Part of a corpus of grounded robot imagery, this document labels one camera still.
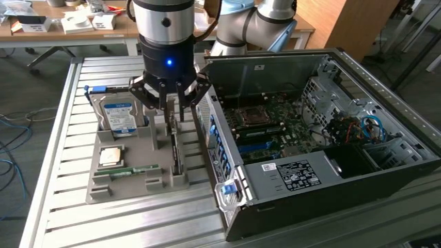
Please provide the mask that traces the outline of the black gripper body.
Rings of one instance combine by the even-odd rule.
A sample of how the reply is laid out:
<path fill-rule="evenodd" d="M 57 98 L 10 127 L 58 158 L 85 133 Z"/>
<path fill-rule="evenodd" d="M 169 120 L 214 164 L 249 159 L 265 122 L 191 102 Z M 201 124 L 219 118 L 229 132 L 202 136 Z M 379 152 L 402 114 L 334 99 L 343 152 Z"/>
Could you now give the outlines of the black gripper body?
<path fill-rule="evenodd" d="M 143 82 L 158 90 L 161 84 L 166 90 L 175 90 L 179 83 L 187 89 L 195 80 L 193 67 L 194 37 L 189 36 L 177 44 L 157 44 L 138 37 L 143 59 Z"/>

